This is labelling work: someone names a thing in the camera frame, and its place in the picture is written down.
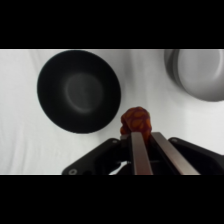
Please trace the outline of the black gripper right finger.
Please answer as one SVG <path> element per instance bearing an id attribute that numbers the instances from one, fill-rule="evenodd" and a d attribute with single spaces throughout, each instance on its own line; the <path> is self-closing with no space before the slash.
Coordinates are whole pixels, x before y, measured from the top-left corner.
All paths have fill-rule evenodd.
<path id="1" fill-rule="evenodd" d="M 160 132 L 153 132 L 151 141 L 163 161 L 175 175 L 199 175 L 199 172 Z"/>

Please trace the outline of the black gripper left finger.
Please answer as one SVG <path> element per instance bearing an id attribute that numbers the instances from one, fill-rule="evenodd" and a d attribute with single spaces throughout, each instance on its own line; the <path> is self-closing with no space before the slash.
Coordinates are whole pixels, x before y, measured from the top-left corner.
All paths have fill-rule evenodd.
<path id="1" fill-rule="evenodd" d="M 121 139 L 128 142 L 133 174 L 152 175 L 153 171 L 142 134 L 140 132 L 132 132 L 130 135 L 122 135 Z"/>

